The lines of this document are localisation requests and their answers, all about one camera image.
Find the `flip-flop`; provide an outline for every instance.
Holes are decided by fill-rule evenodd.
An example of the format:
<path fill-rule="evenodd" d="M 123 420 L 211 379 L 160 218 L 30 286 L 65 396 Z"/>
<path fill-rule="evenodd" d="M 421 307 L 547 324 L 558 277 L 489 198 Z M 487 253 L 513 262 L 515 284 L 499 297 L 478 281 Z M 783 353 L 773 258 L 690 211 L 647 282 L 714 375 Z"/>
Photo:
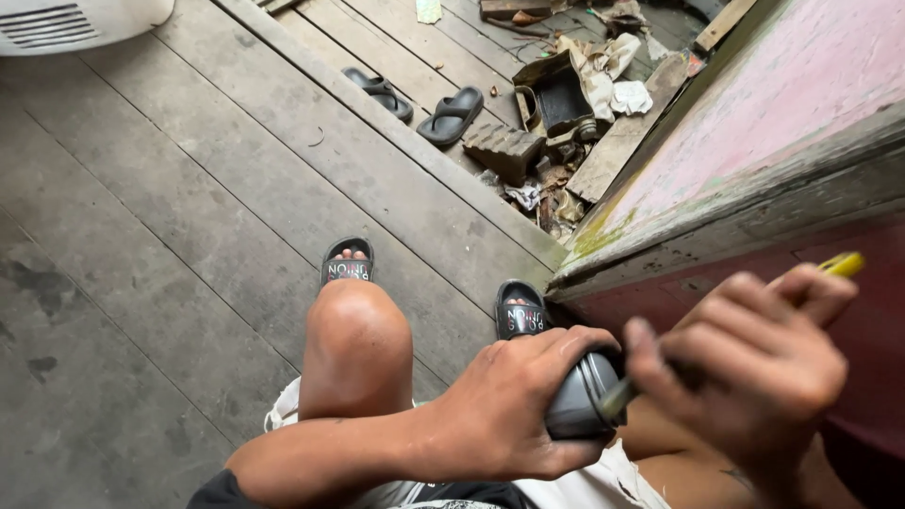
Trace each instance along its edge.
<path fill-rule="evenodd" d="M 506 304 L 521 299 L 524 304 Z M 510 279 L 497 292 L 497 339 L 508 340 L 521 334 L 540 334 L 549 327 L 544 298 L 530 283 Z"/>
<path fill-rule="evenodd" d="M 355 255 L 356 251 L 361 251 L 367 260 L 348 258 L 337 260 L 335 256 L 342 255 L 344 249 L 352 251 L 352 255 Z M 341 238 L 324 254 L 323 265 L 320 266 L 320 287 L 323 288 L 335 279 L 348 278 L 374 281 L 374 247 L 365 237 Z"/>
<path fill-rule="evenodd" d="M 358 67 L 347 67 L 342 70 L 342 73 L 401 121 L 408 122 L 412 119 L 412 115 L 414 115 L 412 105 L 405 99 L 399 99 L 396 96 L 393 84 L 386 78 L 382 76 L 368 78 L 367 74 L 364 74 Z"/>
<path fill-rule="evenodd" d="M 471 85 L 437 102 L 433 115 L 415 130 L 434 145 L 449 145 L 468 129 L 484 106 L 484 94 Z"/>

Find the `slide sandal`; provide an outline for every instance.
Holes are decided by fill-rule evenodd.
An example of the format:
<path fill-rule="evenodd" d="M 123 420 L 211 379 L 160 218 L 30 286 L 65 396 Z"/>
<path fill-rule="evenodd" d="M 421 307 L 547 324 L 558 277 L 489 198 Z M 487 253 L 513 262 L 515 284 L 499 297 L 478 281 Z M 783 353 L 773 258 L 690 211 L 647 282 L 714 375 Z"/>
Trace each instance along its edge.
<path fill-rule="evenodd" d="M 352 251 L 355 255 L 356 251 L 361 251 L 367 257 L 367 260 L 342 259 L 337 260 L 336 255 L 342 255 L 343 249 Z M 348 236 L 339 239 L 324 254 L 324 263 L 320 266 L 320 287 L 333 281 L 334 279 L 348 278 L 363 279 L 365 281 L 374 281 L 374 247 L 364 237 Z"/>
<path fill-rule="evenodd" d="M 347 67 L 342 70 L 342 73 L 352 80 L 353 83 L 364 89 L 367 95 L 373 97 L 384 108 L 390 110 L 401 121 L 408 122 L 412 119 L 412 115 L 414 115 L 412 105 L 405 99 L 396 97 L 393 85 L 386 78 L 381 76 L 368 78 L 367 74 L 364 74 L 357 67 Z"/>
<path fill-rule="evenodd" d="M 506 304 L 521 299 L 524 304 Z M 540 334 L 549 325 L 544 298 L 530 283 L 510 279 L 497 292 L 497 339 L 508 340 L 521 334 Z"/>
<path fill-rule="evenodd" d="M 424 119 L 415 131 L 434 145 L 449 145 L 468 129 L 484 106 L 484 94 L 471 85 L 444 97 L 433 115 Z"/>

